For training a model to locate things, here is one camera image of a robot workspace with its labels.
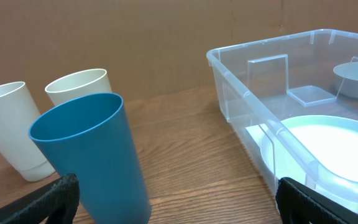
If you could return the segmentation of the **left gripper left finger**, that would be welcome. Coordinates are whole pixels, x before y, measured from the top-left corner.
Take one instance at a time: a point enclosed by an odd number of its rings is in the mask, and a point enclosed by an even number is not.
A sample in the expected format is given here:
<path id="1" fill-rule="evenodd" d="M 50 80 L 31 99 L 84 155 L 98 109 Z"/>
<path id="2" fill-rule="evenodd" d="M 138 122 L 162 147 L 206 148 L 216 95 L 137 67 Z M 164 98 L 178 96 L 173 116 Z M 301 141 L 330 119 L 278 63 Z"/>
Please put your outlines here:
<path id="1" fill-rule="evenodd" d="M 75 174 L 67 174 L 0 208 L 0 223 L 72 224 L 80 203 Z"/>

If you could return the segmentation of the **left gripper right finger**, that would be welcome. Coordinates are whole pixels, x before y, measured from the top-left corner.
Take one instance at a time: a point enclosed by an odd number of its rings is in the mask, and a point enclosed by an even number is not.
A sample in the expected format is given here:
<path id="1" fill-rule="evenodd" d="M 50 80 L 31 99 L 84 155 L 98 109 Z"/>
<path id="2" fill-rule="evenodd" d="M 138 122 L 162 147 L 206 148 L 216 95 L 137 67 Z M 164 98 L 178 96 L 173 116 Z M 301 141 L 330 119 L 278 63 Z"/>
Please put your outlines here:
<path id="1" fill-rule="evenodd" d="M 278 181 L 275 199 L 283 224 L 358 224 L 358 214 L 290 177 Z"/>

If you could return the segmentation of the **grey plate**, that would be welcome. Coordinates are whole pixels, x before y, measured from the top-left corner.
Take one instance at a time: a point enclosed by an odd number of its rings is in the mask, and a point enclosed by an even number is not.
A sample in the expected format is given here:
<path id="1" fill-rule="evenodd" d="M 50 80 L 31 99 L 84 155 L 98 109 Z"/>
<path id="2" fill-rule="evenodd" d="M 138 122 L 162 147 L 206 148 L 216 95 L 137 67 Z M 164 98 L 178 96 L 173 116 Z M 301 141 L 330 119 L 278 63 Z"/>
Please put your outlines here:
<path id="1" fill-rule="evenodd" d="M 308 115 L 282 121 L 317 160 L 331 172 L 358 182 L 358 121 L 338 116 Z M 260 144 L 265 165 L 276 177 L 304 184 L 306 172 L 278 140 Z"/>

